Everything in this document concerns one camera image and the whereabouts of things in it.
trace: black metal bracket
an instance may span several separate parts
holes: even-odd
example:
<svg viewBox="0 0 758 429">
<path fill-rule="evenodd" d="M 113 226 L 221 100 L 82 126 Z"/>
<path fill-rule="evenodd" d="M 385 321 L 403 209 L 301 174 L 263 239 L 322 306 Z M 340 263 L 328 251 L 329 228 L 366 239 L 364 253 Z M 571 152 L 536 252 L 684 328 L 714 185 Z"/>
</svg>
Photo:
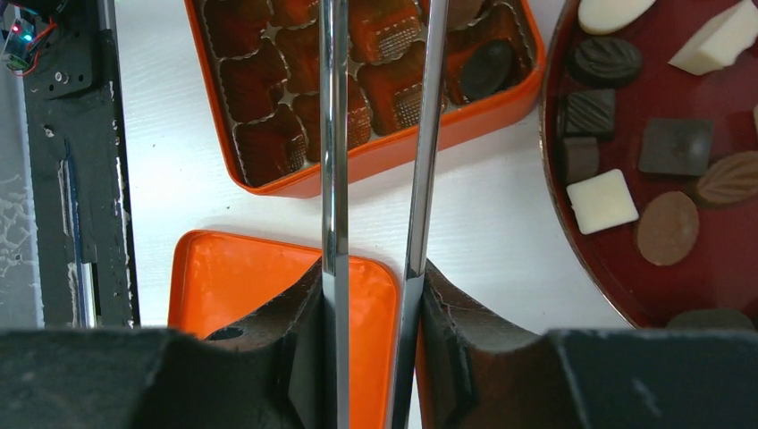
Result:
<svg viewBox="0 0 758 429">
<path fill-rule="evenodd" d="M 97 0 L 70 2 L 57 20 L 24 78 L 45 326 L 79 325 L 72 265 L 81 262 L 91 266 L 99 325 L 131 327 L 139 307 L 114 35 L 100 29 Z M 79 237 L 62 204 L 66 165 L 76 171 Z"/>
<path fill-rule="evenodd" d="M 0 332 L 8 428 L 323 425 L 321 264 L 205 341 L 168 330 Z"/>
</svg>

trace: square chocolate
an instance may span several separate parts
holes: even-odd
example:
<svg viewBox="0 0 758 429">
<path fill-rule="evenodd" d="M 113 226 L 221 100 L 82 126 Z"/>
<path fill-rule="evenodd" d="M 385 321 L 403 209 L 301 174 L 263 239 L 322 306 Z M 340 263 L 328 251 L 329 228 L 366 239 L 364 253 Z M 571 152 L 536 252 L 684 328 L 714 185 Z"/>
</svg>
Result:
<svg viewBox="0 0 758 429">
<path fill-rule="evenodd" d="M 702 176 L 708 170 L 713 121 L 652 118 L 644 129 L 639 171 Z"/>
<path fill-rule="evenodd" d="M 597 175 L 600 151 L 594 137 L 572 137 L 563 140 L 565 179 L 568 185 Z"/>
<path fill-rule="evenodd" d="M 616 91 L 593 89 L 572 92 L 566 97 L 565 137 L 613 139 L 616 129 Z"/>
<path fill-rule="evenodd" d="M 639 213 L 621 170 L 610 170 L 566 187 L 571 208 L 584 235 L 639 219 Z"/>
</svg>

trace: red wire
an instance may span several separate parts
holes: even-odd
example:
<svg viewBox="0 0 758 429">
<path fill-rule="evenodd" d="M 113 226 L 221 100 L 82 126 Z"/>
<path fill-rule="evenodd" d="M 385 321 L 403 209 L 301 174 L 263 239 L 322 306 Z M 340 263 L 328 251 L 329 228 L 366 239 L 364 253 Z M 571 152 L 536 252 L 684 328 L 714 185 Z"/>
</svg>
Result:
<svg viewBox="0 0 758 429">
<path fill-rule="evenodd" d="M 37 36 L 34 38 L 34 40 L 32 40 L 28 44 L 27 49 L 29 49 L 29 46 L 34 46 L 35 42 L 41 40 L 43 37 L 45 37 L 48 34 L 50 34 L 50 31 L 53 31 L 55 29 L 55 27 L 57 27 L 57 26 L 58 26 L 58 24 L 53 23 L 53 19 L 50 18 L 50 25 L 48 25 L 47 28 L 44 29 L 41 33 L 37 34 Z M 16 74 L 16 73 L 14 73 L 13 75 L 15 75 L 16 77 L 19 77 L 19 78 L 23 78 L 23 77 L 29 76 L 33 71 L 35 71 L 35 69 L 37 69 L 37 65 L 39 64 L 39 53 L 42 51 L 42 47 L 43 46 L 40 46 L 39 49 L 37 50 L 37 53 L 34 54 L 34 60 L 32 60 L 31 67 L 29 67 L 28 70 L 26 70 L 22 74 Z"/>
<path fill-rule="evenodd" d="M 50 25 L 48 25 L 47 28 L 44 29 L 41 33 L 37 34 L 34 40 L 32 40 L 31 43 L 27 45 L 27 49 L 29 49 L 32 46 L 35 46 L 39 40 L 41 40 L 44 36 L 47 36 L 48 34 L 50 34 L 50 31 L 53 31 L 57 26 L 58 24 L 54 23 L 53 19 L 50 18 Z"/>
</svg>

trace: red round tray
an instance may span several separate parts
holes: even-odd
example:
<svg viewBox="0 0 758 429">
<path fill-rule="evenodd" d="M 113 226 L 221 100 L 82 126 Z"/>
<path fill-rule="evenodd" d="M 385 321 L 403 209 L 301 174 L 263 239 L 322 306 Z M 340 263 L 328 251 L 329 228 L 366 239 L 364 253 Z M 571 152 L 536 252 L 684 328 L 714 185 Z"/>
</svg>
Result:
<svg viewBox="0 0 758 429">
<path fill-rule="evenodd" d="M 600 172 L 619 168 L 641 214 L 670 190 L 687 190 L 694 179 L 639 172 L 645 125 L 651 118 L 711 119 L 711 160 L 758 149 L 752 111 L 758 105 L 758 46 L 722 71 L 693 76 L 669 59 L 712 16 L 736 0 L 661 0 L 637 21 L 612 34 L 635 45 L 644 58 L 641 76 L 617 90 L 616 138 L 600 144 Z M 560 96 L 586 89 L 565 64 L 573 46 L 589 37 L 577 23 L 578 0 L 568 0 L 556 29 L 543 88 L 543 160 L 548 186 L 577 257 L 611 304 L 632 324 L 663 326 L 693 309 L 732 307 L 758 315 L 758 198 L 721 209 L 698 209 L 700 235 L 682 262 L 659 267 L 635 245 L 636 223 L 582 235 L 566 184 L 560 177 L 557 113 Z"/>
</svg>

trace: screw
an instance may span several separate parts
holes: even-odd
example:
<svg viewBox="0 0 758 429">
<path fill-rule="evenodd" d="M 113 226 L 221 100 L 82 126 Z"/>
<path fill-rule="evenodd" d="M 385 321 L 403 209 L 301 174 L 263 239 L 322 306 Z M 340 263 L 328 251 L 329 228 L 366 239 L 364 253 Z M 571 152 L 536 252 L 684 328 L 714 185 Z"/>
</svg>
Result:
<svg viewBox="0 0 758 429">
<path fill-rule="evenodd" d="M 61 73 L 59 71 L 55 72 L 55 81 L 61 82 L 63 84 L 69 83 L 69 75 L 66 73 Z"/>
</svg>

